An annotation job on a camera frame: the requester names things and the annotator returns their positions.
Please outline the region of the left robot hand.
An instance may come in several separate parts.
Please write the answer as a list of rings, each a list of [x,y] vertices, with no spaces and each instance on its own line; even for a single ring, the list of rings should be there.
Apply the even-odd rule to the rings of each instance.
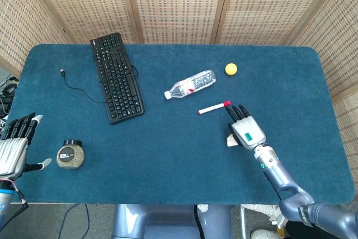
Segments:
[[[35,164],[26,162],[28,147],[42,118],[31,113],[7,123],[1,136],[1,180],[15,181],[23,173],[43,170],[52,162],[51,158]]]

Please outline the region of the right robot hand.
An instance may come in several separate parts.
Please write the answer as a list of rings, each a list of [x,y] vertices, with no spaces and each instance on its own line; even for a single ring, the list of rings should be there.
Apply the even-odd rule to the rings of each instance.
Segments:
[[[228,124],[229,129],[240,146],[254,150],[266,143],[264,132],[243,105],[227,106],[225,110],[233,120]]]

